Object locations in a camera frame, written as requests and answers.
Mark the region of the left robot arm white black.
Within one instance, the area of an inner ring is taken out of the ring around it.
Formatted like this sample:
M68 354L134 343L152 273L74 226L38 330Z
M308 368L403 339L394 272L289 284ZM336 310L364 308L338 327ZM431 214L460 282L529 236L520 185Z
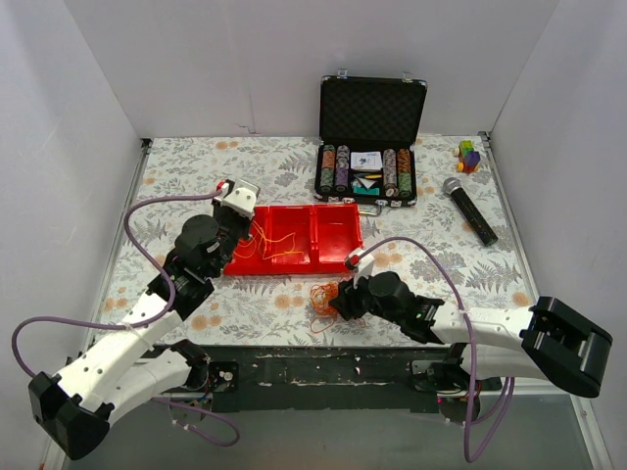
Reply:
M93 451L116 421L144 402L170 389L207 386L209 357L188 340L139 360L213 293L213 279L248 237L253 216L252 206L222 201L211 214L187 219L159 276L133 309L79 358L30 380L33 417L69 459Z

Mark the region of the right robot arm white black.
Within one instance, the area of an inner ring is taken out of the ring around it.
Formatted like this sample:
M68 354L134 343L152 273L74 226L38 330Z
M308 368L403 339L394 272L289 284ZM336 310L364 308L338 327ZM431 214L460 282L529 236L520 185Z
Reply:
M391 271L341 282L329 304L346 320L367 313L383 318L421 344L474 343L475 352L464 350L443 365L445 381L460 390L477 378L522 377L592 399L601 391L612 346L607 331L557 298L461 311L413 294Z

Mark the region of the orange rubber band tangle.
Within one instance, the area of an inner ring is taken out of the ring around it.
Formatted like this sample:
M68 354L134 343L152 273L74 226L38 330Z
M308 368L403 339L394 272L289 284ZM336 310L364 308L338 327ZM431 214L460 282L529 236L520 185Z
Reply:
M310 303L314 316L310 322L310 330L313 334L321 334L339 321L340 314L330 302L337 298L339 285L326 283L313 285L310 289Z

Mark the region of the red plastic compartment bin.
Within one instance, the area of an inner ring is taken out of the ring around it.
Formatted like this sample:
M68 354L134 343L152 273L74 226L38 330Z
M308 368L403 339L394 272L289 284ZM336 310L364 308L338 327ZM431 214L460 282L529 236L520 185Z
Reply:
M296 246L302 255L271 260L259 258L233 261L224 273L230 276L326 275L345 273L345 259L362 246L361 217L355 204L302 206L258 206L252 221L268 237L281 238L296 233Z

